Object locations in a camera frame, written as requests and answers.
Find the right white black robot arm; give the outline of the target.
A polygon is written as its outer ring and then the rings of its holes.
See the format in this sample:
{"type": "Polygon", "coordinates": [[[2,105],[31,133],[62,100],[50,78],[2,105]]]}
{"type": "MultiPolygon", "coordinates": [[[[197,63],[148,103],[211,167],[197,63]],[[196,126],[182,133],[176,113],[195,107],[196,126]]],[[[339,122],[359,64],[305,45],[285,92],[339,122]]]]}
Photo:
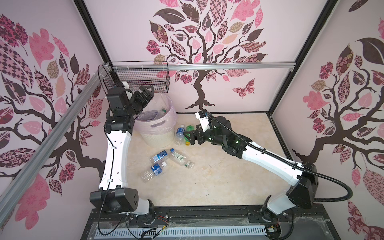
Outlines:
{"type": "Polygon", "coordinates": [[[194,131],[184,134],[192,145],[209,142],[220,146],[227,154],[263,167],[289,184],[287,191],[266,198],[261,208],[265,220],[271,221],[295,207],[306,210],[313,207],[318,188],[314,165],[305,166],[268,151],[250,138],[235,133],[230,121],[223,116],[214,117],[206,111],[195,115],[200,124],[194,131]]]}

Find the clear square bottle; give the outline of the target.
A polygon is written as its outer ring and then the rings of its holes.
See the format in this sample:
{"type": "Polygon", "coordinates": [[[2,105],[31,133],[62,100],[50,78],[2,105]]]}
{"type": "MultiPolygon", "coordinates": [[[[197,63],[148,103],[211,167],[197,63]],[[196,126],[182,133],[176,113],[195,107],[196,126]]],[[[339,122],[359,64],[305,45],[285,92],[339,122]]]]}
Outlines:
{"type": "Polygon", "coordinates": [[[192,169],[195,166],[195,164],[192,161],[188,160],[185,155],[180,154],[179,152],[175,151],[175,149],[173,148],[170,149],[170,152],[171,152],[171,159],[175,163],[181,166],[184,166],[187,169],[192,169]]]}

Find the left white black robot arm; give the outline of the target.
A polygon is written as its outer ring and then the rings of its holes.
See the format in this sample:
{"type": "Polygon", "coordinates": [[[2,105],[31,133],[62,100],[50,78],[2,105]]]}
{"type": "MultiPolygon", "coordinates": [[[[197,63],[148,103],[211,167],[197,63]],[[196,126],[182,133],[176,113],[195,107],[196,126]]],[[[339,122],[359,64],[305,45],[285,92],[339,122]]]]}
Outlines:
{"type": "Polygon", "coordinates": [[[106,112],[104,133],[108,140],[107,156],[99,189],[90,194],[91,204],[104,214],[151,213],[153,203],[140,198],[138,190],[129,188],[127,164],[135,118],[154,97],[154,87],[141,86],[132,92],[128,87],[108,90],[110,107],[106,112]]]}

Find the long clear crushed bottle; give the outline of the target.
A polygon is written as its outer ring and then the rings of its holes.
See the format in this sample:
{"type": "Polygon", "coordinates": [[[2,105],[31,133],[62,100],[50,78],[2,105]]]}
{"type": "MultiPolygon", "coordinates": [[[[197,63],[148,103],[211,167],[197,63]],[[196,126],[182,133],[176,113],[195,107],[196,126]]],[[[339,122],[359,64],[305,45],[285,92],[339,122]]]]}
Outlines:
{"type": "Polygon", "coordinates": [[[162,109],[160,111],[148,111],[146,112],[146,117],[144,118],[144,121],[154,121],[154,120],[158,120],[158,119],[161,119],[162,117],[164,117],[167,113],[167,110],[166,109],[162,109]]]}

